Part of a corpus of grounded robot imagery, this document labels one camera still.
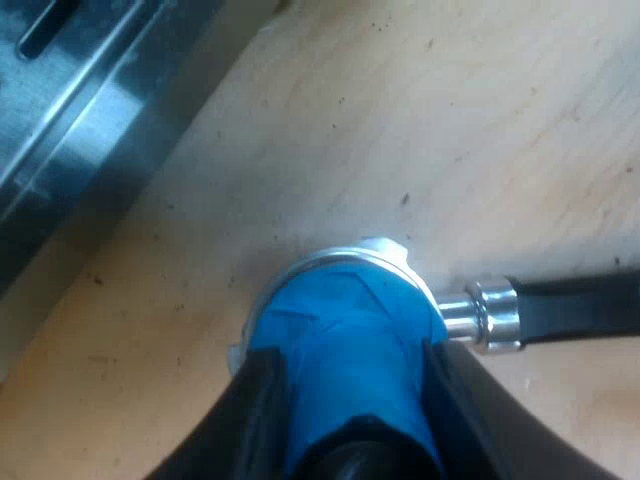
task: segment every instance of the wooden table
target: wooden table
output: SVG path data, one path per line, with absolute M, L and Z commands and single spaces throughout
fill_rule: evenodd
M 149 471 L 225 387 L 225 348 L 258 292 L 319 247 L 394 237 L 436 289 L 638 267 L 639 77 L 637 1 L 288 5 L 11 374 L 0 473 Z M 634 477 L 639 348 L 483 362 L 563 438 Z

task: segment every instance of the black handle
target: black handle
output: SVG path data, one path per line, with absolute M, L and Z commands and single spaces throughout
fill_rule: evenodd
M 524 284 L 518 294 L 524 344 L 640 335 L 640 272 Z

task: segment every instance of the blue tape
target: blue tape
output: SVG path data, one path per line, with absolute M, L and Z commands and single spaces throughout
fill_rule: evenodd
M 447 330 L 424 295 L 367 264 L 336 264 L 291 279 L 258 318 L 249 348 L 277 346 L 288 366 L 285 474 L 351 418 L 375 415 L 441 461 L 420 406 L 422 349 Z

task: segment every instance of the metal cylinder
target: metal cylinder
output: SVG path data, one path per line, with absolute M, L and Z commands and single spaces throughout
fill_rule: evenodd
M 480 340 L 478 311 L 467 292 L 436 295 L 436 303 L 449 338 L 473 343 Z

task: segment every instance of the metal slot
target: metal slot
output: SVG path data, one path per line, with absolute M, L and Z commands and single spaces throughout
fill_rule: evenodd
M 18 54 L 37 58 L 78 8 L 80 0 L 52 0 L 18 41 Z

